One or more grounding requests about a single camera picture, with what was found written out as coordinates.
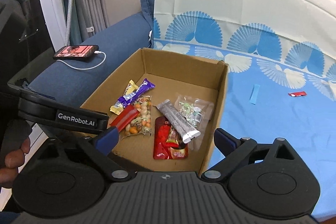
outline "blue shell pattern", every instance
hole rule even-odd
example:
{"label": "blue shell pattern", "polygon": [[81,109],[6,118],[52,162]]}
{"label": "blue shell pattern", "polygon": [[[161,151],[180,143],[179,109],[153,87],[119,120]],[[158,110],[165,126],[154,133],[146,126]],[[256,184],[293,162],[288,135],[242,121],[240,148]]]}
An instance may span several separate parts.
{"label": "blue shell pattern", "polygon": [[270,27],[261,23],[249,23],[241,26],[231,36],[226,48],[277,61],[280,61],[282,52],[279,37]]}
{"label": "blue shell pattern", "polygon": [[302,42],[294,45],[285,60],[285,64],[322,76],[324,70],[324,55],[312,42]]}
{"label": "blue shell pattern", "polygon": [[153,21],[153,30],[154,30],[154,38],[160,39],[161,38],[161,31],[160,31],[160,26],[156,18],[154,18]]}
{"label": "blue shell pattern", "polygon": [[336,81],[336,63],[332,64],[326,73],[326,77],[332,81]]}
{"label": "blue shell pattern", "polygon": [[199,43],[221,47],[222,31],[218,23],[201,11],[189,11],[178,15],[170,23],[166,40],[189,42],[193,38]]}

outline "metal screw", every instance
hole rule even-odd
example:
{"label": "metal screw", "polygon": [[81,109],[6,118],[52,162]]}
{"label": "metal screw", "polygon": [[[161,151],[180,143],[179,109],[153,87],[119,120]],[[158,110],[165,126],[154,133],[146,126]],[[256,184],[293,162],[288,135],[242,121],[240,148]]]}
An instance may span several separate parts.
{"label": "metal screw", "polygon": [[127,171],[125,170],[115,170],[112,172],[112,177],[115,179],[124,179],[128,176]]}
{"label": "metal screw", "polygon": [[218,179],[221,173],[216,170],[209,170],[204,173],[204,176],[208,179]]}

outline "finger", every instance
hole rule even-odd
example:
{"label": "finger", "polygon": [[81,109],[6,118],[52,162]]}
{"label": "finger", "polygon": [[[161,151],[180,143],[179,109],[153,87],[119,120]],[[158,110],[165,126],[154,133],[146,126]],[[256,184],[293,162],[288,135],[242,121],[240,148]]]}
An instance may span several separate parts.
{"label": "finger", "polygon": [[0,169],[0,185],[4,188],[11,188],[12,182],[18,175],[17,168],[1,168]]}
{"label": "finger", "polygon": [[25,139],[25,141],[22,143],[21,150],[25,154],[29,153],[29,151],[30,151],[30,139],[29,139],[29,137],[27,139]]}
{"label": "finger", "polygon": [[21,149],[9,152],[5,157],[5,165],[8,168],[20,167],[25,163],[25,154]]}

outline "ribbed gray surface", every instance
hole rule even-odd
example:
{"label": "ribbed gray surface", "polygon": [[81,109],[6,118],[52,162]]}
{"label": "ribbed gray surface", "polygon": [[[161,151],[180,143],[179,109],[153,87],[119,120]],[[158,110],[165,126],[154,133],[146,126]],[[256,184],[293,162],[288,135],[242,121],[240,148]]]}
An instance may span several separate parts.
{"label": "ribbed gray surface", "polygon": [[237,207],[219,184],[203,182],[198,179],[195,172],[140,172],[132,181],[113,184],[99,203],[79,215],[50,220],[23,213],[13,222],[13,224],[56,223],[313,224],[316,222],[308,216],[289,221],[255,217]]}

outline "crosshair logo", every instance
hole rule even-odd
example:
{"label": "crosshair logo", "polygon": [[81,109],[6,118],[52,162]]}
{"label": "crosshair logo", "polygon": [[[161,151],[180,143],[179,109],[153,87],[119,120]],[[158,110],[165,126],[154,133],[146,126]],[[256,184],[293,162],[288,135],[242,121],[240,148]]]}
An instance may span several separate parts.
{"label": "crosshair logo", "polygon": [[170,179],[171,176],[168,175],[168,174],[164,174],[163,176],[161,176],[160,178],[164,179],[164,180],[167,180],[167,179]]}

